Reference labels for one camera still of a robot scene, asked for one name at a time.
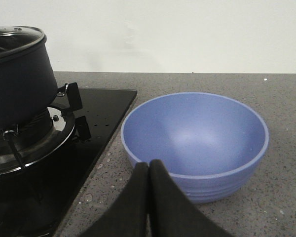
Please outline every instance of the gas stove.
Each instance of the gas stove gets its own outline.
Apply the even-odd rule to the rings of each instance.
[[[0,236],[53,235],[137,94],[70,85],[0,131]]]

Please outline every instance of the black pot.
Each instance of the black pot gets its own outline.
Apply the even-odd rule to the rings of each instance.
[[[0,27],[0,130],[46,108],[57,83],[45,48],[46,35],[32,27]]]

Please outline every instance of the bowl rim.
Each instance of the bowl rim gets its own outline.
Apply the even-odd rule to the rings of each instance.
[[[162,95],[162,96],[158,96],[158,97],[155,97],[155,98],[152,98],[150,100],[147,100],[145,102],[143,102],[142,104],[140,104],[139,106],[137,106],[136,108],[134,108],[125,118],[125,120],[123,121],[123,124],[122,124],[122,127],[121,127],[121,140],[122,140],[122,144],[126,150],[126,152],[136,161],[136,162],[144,162],[142,160],[140,160],[136,155],[134,155],[131,150],[128,148],[126,142],[125,142],[125,139],[124,139],[124,128],[125,128],[125,125],[128,121],[128,118],[135,112],[137,111],[138,109],[140,109],[140,107],[144,106],[145,104],[148,104],[154,100],[158,100],[158,99],[161,99],[161,98],[164,98],[164,97],[168,97],[168,96],[176,96],[176,95],[182,95],[182,94],[200,94],[200,95],[210,95],[210,96],[216,96],[216,97],[220,97],[222,99],[227,99],[229,101],[232,101],[234,103],[237,103],[239,105],[241,105],[242,107],[244,107],[245,109],[251,111],[258,119],[259,121],[261,122],[263,128],[264,128],[264,134],[265,134],[265,140],[264,140],[264,144],[261,148],[261,150],[259,151],[259,153],[253,158],[251,159],[248,163],[236,168],[236,169],[232,169],[232,170],[229,170],[229,171],[226,171],[226,172],[223,172],[223,173],[217,173],[217,174],[209,174],[209,175],[185,175],[185,174],[176,174],[176,173],[172,173],[172,172],[169,172],[170,176],[171,177],[175,177],[175,178],[183,178],[183,179],[213,179],[213,178],[220,178],[220,177],[225,177],[225,176],[228,176],[228,175],[232,175],[232,174],[235,174],[235,173],[238,173],[240,171],[243,171],[245,170],[246,168],[252,166],[254,163],[258,162],[264,155],[264,153],[266,152],[267,150],[267,147],[268,147],[268,143],[269,143],[269,131],[268,131],[268,128],[267,128],[267,125],[265,123],[265,121],[263,120],[263,118],[255,111],[253,110],[251,107],[249,107],[248,105],[238,101],[238,100],[235,100],[235,99],[232,99],[232,98],[229,98],[227,96],[223,96],[223,95],[218,95],[218,94],[213,94],[213,93],[207,93],[207,92],[178,92],[178,93],[171,93],[171,94],[166,94],[166,95]]]

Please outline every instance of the blue bowl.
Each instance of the blue bowl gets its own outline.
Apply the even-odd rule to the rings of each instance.
[[[269,134],[260,115],[234,99],[184,92],[134,109],[121,130],[129,160],[163,161],[194,203],[219,200],[243,186],[264,155]]]

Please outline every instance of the gray countertop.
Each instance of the gray countertop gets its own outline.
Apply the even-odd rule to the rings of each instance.
[[[76,81],[79,87],[136,89],[134,107],[182,91],[221,94],[252,107],[270,132],[264,158],[236,193],[197,207],[235,237],[296,237],[296,74],[55,72],[55,76],[59,86]],[[79,236],[114,202],[131,171],[119,127],[55,236]]]

